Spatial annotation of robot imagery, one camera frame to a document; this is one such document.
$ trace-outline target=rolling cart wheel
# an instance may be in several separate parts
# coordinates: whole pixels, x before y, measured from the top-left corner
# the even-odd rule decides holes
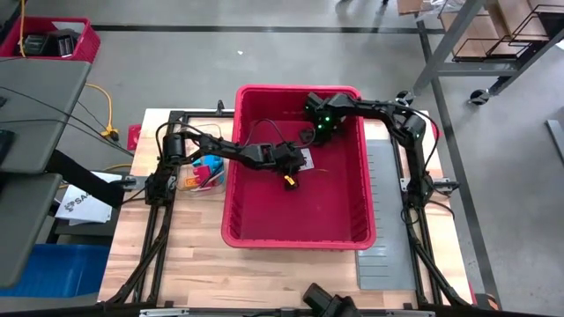
[[[489,92],[483,89],[478,89],[471,93],[468,102],[476,106],[482,106],[485,105],[488,100],[490,100]]]
[[[396,101],[401,102],[406,106],[411,105],[413,103],[413,99],[414,99],[413,94],[411,94],[408,91],[401,91],[398,92],[396,95]]]

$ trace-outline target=concrete floor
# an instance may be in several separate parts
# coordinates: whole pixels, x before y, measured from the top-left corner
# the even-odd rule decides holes
[[[375,0],[30,0],[28,14],[86,16],[95,24],[199,26],[415,27]],[[426,21],[439,27],[438,21]],[[111,33],[88,81],[114,100],[114,125],[125,144],[129,125],[148,107],[233,107],[248,83],[353,85],[367,99],[390,99],[411,88],[425,63],[414,34]],[[431,36],[436,45],[441,36]],[[442,87],[479,214],[505,310],[562,315],[564,303],[564,166],[544,122],[564,99],[564,51],[549,51],[501,96],[483,107],[465,105],[490,77],[442,79]],[[81,101],[104,122],[103,96],[85,89]],[[438,113],[431,88],[414,104]],[[74,115],[96,123],[80,107]],[[59,150],[91,169],[130,158],[67,128]],[[445,174],[454,176],[444,141]],[[483,289],[462,204],[452,204],[469,279]]]

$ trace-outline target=red plastic bin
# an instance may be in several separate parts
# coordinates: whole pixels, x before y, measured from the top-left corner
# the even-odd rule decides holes
[[[19,26],[18,18],[13,28],[8,33],[4,43],[0,46],[1,57],[13,57],[14,50],[19,43]],[[92,29],[90,20],[87,18],[51,18],[51,17],[26,17],[24,20],[24,34],[27,33],[47,33],[55,31],[57,28],[53,22],[73,22],[84,24],[84,30],[78,38],[77,46],[71,56],[53,57],[53,56],[29,56],[29,58],[49,59],[49,60],[69,60],[69,61],[85,61],[94,63],[98,48],[100,48],[100,37]]]
[[[235,101],[233,141],[244,143],[254,122],[277,123],[286,141],[298,143],[311,127],[304,107],[309,92],[322,98],[347,86],[245,85]],[[267,123],[251,143],[280,142]],[[281,175],[230,161],[221,236],[231,247],[363,250],[374,245],[376,227],[362,118],[347,117],[345,133],[322,147],[309,147],[314,169],[301,171],[300,187],[285,190]]]

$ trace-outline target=gray mat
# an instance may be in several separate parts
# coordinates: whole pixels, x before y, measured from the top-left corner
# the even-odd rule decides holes
[[[368,168],[376,220],[376,243],[356,253],[362,290],[415,290],[412,258],[402,209],[399,176],[389,140],[367,141]]]

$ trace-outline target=wooden table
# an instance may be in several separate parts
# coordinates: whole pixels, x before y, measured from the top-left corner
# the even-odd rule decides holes
[[[146,110],[131,174],[149,175],[155,170],[158,152],[155,130],[167,121],[170,110]],[[217,123],[223,137],[231,138],[232,119],[190,119],[190,124],[195,126],[208,123]],[[213,126],[201,129],[215,135],[218,133],[217,127]],[[389,138],[388,131],[379,121],[365,121],[365,131],[367,139]],[[426,155],[433,141],[433,133],[427,123],[424,139]],[[442,177],[436,153],[428,169],[433,177]],[[176,195],[160,304],[173,300],[175,306],[189,307],[305,307],[301,295],[312,282],[316,282],[331,294],[351,295],[360,308],[402,308],[403,303],[408,302],[416,305],[414,291],[359,290],[353,251],[248,250],[227,246],[220,236],[224,197],[225,193],[200,198],[191,198],[185,192]],[[433,199],[449,203],[440,195],[435,195]],[[432,204],[428,205],[426,213],[437,266],[459,295],[471,302],[452,216]],[[143,202],[128,203],[122,207],[99,300],[114,295],[137,266],[148,214],[149,206]],[[419,265],[427,298],[431,299],[427,271],[421,263]],[[150,290],[151,281],[152,268],[149,268],[144,297]]]

